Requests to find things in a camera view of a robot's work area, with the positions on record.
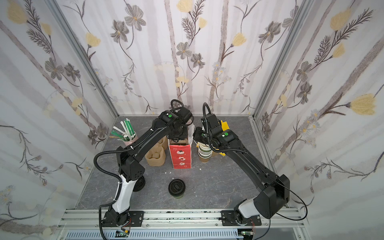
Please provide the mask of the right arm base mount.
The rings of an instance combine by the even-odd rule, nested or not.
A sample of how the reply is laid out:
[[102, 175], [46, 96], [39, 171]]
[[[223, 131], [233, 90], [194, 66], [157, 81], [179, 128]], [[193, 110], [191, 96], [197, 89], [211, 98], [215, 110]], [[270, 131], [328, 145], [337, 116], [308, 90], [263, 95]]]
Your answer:
[[261, 218], [259, 215], [245, 218], [241, 215], [239, 211], [235, 210], [223, 210], [221, 211], [221, 217], [219, 218], [222, 221], [222, 225], [226, 227], [255, 227], [261, 226]]

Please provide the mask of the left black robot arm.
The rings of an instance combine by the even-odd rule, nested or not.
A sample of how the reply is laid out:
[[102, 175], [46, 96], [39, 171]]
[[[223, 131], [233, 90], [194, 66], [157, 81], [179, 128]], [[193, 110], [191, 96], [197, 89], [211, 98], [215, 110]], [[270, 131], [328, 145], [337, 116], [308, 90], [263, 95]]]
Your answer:
[[[152, 122], [152, 126], [137, 141], [124, 148], [104, 151], [95, 155], [94, 165], [102, 173], [118, 180], [118, 188], [112, 202], [99, 206], [99, 227], [105, 224], [122, 227], [128, 224], [130, 201], [136, 182], [144, 175], [141, 160], [161, 139], [183, 139], [188, 135], [189, 121], [194, 121], [192, 112], [179, 100], [171, 100], [171, 109], [165, 110]], [[118, 173], [104, 170], [98, 164], [103, 155], [115, 154]]]

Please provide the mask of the single brown pulp carrier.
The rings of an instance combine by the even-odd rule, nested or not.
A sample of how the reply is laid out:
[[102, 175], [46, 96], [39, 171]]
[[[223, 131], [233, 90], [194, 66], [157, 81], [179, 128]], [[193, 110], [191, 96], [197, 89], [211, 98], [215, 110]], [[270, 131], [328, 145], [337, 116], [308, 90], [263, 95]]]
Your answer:
[[171, 140], [170, 145], [187, 146], [187, 145], [189, 145], [189, 140], [187, 138], [178, 139], [178, 140]]

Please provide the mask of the green white paper cup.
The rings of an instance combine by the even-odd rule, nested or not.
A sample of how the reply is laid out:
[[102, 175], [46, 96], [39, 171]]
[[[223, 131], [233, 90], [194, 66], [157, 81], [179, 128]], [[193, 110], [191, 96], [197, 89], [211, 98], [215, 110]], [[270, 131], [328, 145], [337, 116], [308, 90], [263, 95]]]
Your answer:
[[172, 195], [172, 197], [174, 197], [175, 199], [181, 199], [184, 195]]

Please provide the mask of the red white paper bag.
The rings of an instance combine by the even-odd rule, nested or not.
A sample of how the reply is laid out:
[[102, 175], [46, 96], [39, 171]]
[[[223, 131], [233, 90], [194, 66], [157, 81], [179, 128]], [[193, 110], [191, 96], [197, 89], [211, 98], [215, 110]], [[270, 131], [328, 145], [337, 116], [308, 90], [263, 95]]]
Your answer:
[[189, 145], [187, 146], [170, 145], [171, 140], [169, 140], [169, 151], [174, 169], [190, 169], [192, 167], [192, 143], [194, 141], [194, 129], [194, 124], [191, 124], [188, 127]]

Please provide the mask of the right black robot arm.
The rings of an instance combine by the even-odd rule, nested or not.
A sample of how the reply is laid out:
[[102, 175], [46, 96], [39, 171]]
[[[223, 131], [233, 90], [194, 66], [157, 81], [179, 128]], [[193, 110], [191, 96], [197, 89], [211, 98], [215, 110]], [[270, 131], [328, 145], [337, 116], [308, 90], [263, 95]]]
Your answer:
[[299, 219], [283, 216], [278, 211], [290, 201], [290, 194], [298, 196], [291, 190], [291, 183], [287, 176], [278, 176], [261, 163], [242, 143], [240, 137], [232, 130], [223, 130], [222, 124], [207, 103], [203, 104], [202, 127], [197, 127], [193, 136], [194, 140], [210, 147], [213, 152], [224, 153], [231, 158], [251, 179], [259, 194], [245, 200], [234, 208], [234, 216], [229, 221], [234, 225], [244, 225], [245, 221], [261, 215], [271, 219], [279, 215], [290, 221], [302, 221], [308, 216], [308, 207], [305, 215]]

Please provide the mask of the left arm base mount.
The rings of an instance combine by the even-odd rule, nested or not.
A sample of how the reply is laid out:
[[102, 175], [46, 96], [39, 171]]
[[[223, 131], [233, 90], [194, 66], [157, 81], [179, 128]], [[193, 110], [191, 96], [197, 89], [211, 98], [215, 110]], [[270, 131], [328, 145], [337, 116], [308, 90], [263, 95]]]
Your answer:
[[144, 220], [144, 211], [125, 211], [117, 213], [114, 209], [108, 210], [102, 218], [103, 227], [141, 227]]

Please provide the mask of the black plastic cup lid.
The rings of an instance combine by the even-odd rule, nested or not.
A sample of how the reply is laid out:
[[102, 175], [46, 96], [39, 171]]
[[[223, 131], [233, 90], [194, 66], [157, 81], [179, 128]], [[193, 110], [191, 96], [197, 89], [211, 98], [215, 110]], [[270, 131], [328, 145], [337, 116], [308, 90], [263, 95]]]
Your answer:
[[185, 193], [186, 184], [181, 179], [174, 179], [169, 183], [168, 191], [171, 195], [182, 195]]

